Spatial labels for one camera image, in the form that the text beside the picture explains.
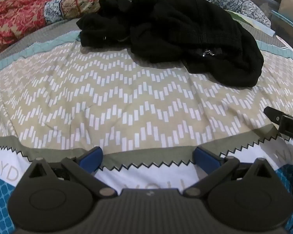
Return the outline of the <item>black pants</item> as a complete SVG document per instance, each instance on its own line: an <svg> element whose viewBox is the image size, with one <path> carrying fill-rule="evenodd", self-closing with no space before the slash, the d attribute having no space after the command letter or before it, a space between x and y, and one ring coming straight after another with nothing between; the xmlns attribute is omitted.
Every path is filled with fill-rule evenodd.
<svg viewBox="0 0 293 234"><path fill-rule="evenodd" d="M264 58L255 38L206 0L99 0L77 21L84 47L129 48L151 63L181 62L232 87L253 87Z"/></svg>

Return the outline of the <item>patterned bedsheet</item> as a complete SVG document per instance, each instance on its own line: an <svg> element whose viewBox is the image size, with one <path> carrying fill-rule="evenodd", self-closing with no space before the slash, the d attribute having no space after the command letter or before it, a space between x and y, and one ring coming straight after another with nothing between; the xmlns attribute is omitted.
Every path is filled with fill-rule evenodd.
<svg viewBox="0 0 293 234"><path fill-rule="evenodd" d="M82 47L76 20L30 34L0 54L0 233L8 199L31 162L58 162L98 146L95 177L113 187L186 187L204 177L196 146L241 162L263 157L293 195L293 139L264 114L293 115L293 49L234 13L265 63L256 86L226 87L180 63L151 64L127 49ZM287 225L293 233L293 214Z"/></svg>

